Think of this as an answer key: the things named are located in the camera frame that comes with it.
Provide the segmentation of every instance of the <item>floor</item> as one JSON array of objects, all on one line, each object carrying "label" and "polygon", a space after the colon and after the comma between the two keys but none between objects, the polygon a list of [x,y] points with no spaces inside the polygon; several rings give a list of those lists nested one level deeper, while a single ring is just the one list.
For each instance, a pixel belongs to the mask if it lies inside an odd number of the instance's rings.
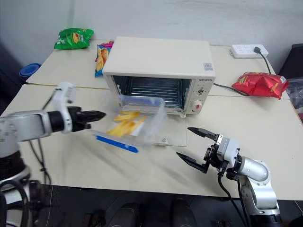
[{"label": "floor", "polygon": [[[52,207],[41,211],[38,223],[41,227],[84,227],[85,214],[96,210],[105,211],[108,222],[122,205],[129,202],[145,204],[149,218],[144,227],[169,227],[169,208],[174,198],[183,198],[190,204],[198,226],[217,227],[219,220],[231,221],[232,226],[242,226],[231,202],[221,197],[62,186],[47,186],[45,193],[47,203],[52,198]],[[282,200],[278,203],[284,220],[292,220],[302,214],[294,201]]]}]

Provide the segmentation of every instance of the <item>blue bowl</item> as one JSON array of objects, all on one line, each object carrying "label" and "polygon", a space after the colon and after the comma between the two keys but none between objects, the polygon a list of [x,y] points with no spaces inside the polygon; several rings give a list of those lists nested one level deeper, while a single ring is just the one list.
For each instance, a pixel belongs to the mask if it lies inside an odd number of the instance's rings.
[{"label": "blue bowl", "polygon": [[19,71],[19,76],[30,77],[40,68],[40,66],[41,66],[41,64],[39,64],[39,63],[29,64]]}]

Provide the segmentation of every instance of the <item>snack bag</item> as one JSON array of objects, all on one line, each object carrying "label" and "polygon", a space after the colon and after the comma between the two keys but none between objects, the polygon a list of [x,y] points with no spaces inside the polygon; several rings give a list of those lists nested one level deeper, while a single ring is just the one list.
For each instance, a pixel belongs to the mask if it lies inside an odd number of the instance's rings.
[{"label": "snack bag", "polygon": [[95,70],[95,77],[102,76],[103,66],[108,59],[108,55],[109,55],[110,50],[112,49],[113,44],[114,44],[114,41],[109,41],[109,42],[97,45],[97,58],[95,59],[95,62],[97,64],[96,64],[96,70]]},{"label": "snack bag", "polygon": [[232,87],[251,96],[281,99],[282,93],[287,89],[288,84],[289,82],[279,75],[264,72],[245,72]]},{"label": "snack bag", "polygon": [[89,40],[94,34],[93,30],[81,28],[68,28],[59,32],[54,49],[71,50],[83,49],[89,46]]}]

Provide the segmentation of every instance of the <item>oven dial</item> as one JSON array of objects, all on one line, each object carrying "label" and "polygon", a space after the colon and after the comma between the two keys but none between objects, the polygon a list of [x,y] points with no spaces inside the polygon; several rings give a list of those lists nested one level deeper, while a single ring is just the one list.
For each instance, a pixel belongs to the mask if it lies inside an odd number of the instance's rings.
[{"label": "oven dial", "polygon": [[204,88],[200,87],[195,91],[196,96],[201,96],[204,93]]},{"label": "oven dial", "polygon": [[200,100],[195,100],[191,104],[191,110],[192,112],[199,113],[202,109],[202,102]]}]

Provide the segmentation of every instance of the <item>power strip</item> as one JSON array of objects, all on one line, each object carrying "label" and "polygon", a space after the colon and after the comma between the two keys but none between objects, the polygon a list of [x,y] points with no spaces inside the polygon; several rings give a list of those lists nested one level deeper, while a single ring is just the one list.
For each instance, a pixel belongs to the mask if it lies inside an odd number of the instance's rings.
[{"label": "power strip", "polygon": [[268,56],[268,51],[262,44],[238,44],[232,45],[231,55],[234,56],[235,59],[241,58],[262,58],[262,56],[258,53],[254,52],[254,48],[258,47],[261,49],[261,53],[264,57]]}]

